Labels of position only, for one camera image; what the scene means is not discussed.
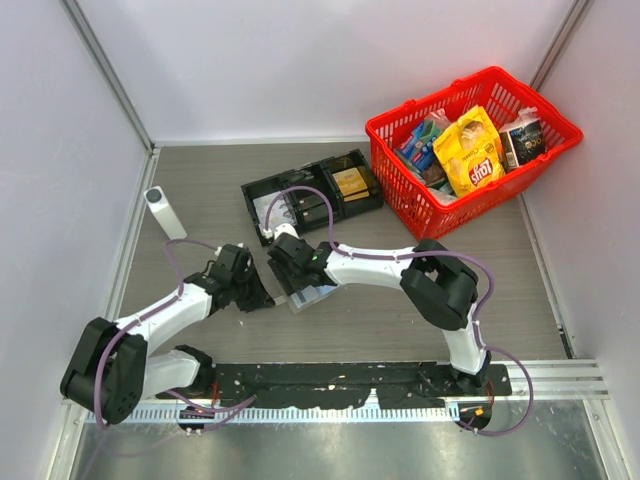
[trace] black organizer box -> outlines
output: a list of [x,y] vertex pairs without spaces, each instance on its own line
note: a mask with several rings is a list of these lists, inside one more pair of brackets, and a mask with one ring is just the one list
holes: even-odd
[[[369,196],[345,202],[333,174],[351,168],[357,168],[360,175],[362,175],[367,184]],[[247,183],[242,185],[242,193],[262,246],[269,245],[272,240],[267,240],[262,236],[260,221],[253,200],[274,192],[280,192],[289,187],[302,185],[314,187],[327,196],[333,209],[335,222],[379,208],[384,203],[380,183],[371,168],[369,168],[360,150],[352,150],[339,157],[325,158],[318,162],[263,178],[257,182]],[[317,195],[306,191],[294,191],[285,193],[284,200],[289,207],[289,211],[295,215],[295,229],[299,234],[323,227],[329,223],[327,207]],[[270,221],[269,223],[271,223],[271,229],[276,227],[273,222]]]

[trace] plastic shopping basket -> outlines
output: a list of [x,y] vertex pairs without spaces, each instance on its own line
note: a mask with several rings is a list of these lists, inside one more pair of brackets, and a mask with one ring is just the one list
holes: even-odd
[[[409,172],[393,149],[429,112],[444,108],[447,117],[455,121],[474,105],[485,108],[497,129],[513,121],[521,108],[537,107],[547,153],[445,206]],[[409,100],[369,120],[366,131],[371,137],[373,171],[382,184],[384,198],[418,239],[439,238],[522,193],[562,152],[582,140],[582,131],[553,105],[498,67],[456,80],[421,100]]]

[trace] gray wood surface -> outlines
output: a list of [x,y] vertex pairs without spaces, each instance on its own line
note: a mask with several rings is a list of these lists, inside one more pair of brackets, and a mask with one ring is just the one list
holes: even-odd
[[[366,143],[315,143],[163,148],[154,184],[164,189],[191,238],[212,245],[243,242],[254,255],[262,281],[281,293],[266,264],[240,185],[309,161],[361,148]],[[336,239],[362,248],[415,244],[386,205],[336,225]],[[305,235],[316,245],[326,229]],[[122,314],[133,313],[169,293],[176,278],[163,253],[166,237],[145,214]],[[497,289],[480,317],[484,340],[522,359],[560,359],[564,351],[540,272],[515,201],[446,236],[450,250],[489,264]],[[185,274],[202,270],[207,249],[178,245]],[[480,291],[484,292],[483,279]],[[441,333],[423,320],[406,296],[371,286],[348,286],[294,315],[285,304],[251,314],[235,306],[183,330],[160,351],[186,343],[217,361],[326,362],[446,360]]]

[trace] white bottle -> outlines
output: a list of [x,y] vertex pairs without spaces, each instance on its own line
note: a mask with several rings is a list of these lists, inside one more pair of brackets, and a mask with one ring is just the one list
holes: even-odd
[[176,212],[171,207],[161,187],[153,187],[144,192],[149,210],[171,240],[186,238],[185,231]]

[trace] chip bag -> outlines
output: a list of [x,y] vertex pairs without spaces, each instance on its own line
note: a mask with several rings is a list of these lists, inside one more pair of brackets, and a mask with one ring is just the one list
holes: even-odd
[[459,198],[504,175],[500,135],[477,105],[436,139],[433,150]]

